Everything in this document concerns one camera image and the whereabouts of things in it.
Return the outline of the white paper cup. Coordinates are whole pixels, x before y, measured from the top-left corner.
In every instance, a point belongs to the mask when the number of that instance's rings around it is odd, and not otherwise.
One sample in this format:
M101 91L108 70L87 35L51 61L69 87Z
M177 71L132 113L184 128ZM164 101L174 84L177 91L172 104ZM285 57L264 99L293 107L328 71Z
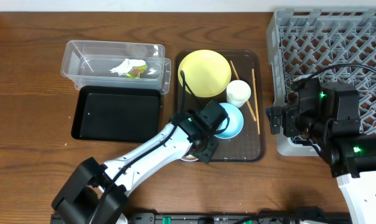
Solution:
M249 84L242 80L234 80L227 85L227 102L242 107L251 96L251 88Z

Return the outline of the white round bowl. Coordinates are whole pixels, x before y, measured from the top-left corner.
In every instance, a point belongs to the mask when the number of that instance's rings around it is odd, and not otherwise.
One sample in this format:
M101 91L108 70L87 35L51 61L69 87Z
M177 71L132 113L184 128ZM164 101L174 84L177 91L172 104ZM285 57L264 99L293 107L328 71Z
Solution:
M185 162L194 162L194 161L198 161L199 159L191 154L186 154L181 157L181 160Z

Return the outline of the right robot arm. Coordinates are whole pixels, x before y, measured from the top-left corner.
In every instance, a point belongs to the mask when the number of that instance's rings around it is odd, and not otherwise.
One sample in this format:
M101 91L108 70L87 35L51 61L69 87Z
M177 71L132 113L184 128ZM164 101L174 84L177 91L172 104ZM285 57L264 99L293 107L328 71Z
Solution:
M271 133L306 136L329 165L353 223L376 223L376 137L360 132L359 92L349 83L317 78L292 84L291 105L266 111Z

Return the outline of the light blue bowl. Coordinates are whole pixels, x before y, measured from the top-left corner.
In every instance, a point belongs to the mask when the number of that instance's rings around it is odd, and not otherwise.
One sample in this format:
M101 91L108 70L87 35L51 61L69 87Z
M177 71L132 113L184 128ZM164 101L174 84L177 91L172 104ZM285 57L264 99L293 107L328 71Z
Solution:
M230 103L221 103L220 105L228 114L229 124L227 125L227 119L225 119L218 128L218 131L224 130L224 132L216 134L215 136L219 139L234 138L243 129L244 121L242 112L236 106Z

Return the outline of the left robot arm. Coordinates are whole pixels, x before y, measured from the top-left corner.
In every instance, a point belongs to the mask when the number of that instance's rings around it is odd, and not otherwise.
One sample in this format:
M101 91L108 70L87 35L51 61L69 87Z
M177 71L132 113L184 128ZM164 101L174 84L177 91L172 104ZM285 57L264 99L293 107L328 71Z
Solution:
M103 164L93 157L81 162L51 206L64 223L127 223L123 210L131 192L187 153L208 163L218 146L215 134L228 120L216 101L199 111L181 111L135 150Z

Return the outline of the green snack wrapper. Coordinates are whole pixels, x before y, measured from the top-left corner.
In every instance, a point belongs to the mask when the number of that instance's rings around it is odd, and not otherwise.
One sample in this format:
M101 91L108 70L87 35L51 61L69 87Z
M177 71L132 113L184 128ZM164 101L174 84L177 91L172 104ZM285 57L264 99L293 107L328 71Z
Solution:
M125 75L129 78L141 78L141 74L147 70L148 66L140 65L133 66Z

